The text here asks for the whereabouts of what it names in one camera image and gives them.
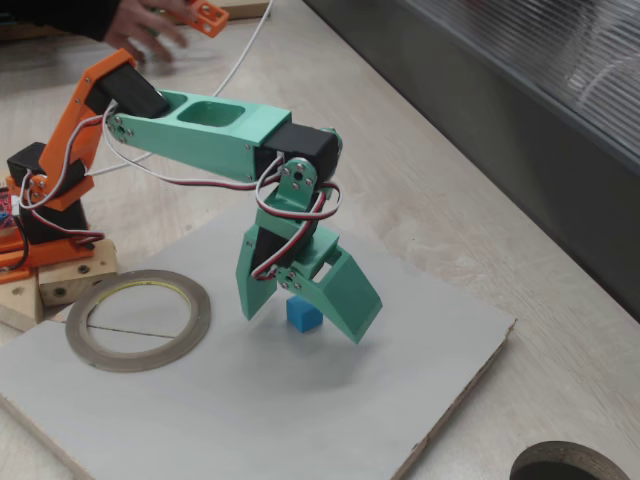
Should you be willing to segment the person's hand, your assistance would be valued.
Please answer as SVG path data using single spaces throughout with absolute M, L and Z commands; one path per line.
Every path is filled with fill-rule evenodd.
M 173 60 L 171 52 L 154 33 L 166 36 L 181 48 L 188 46 L 188 40 L 174 23 L 155 13 L 155 10 L 163 10 L 184 18 L 192 16 L 192 11 L 185 1 L 121 1 L 106 32 L 104 42 L 114 49 L 126 50 L 136 61 L 144 62 L 144 53 L 131 42 L 134 39 L 160 60 L 171 62 Z

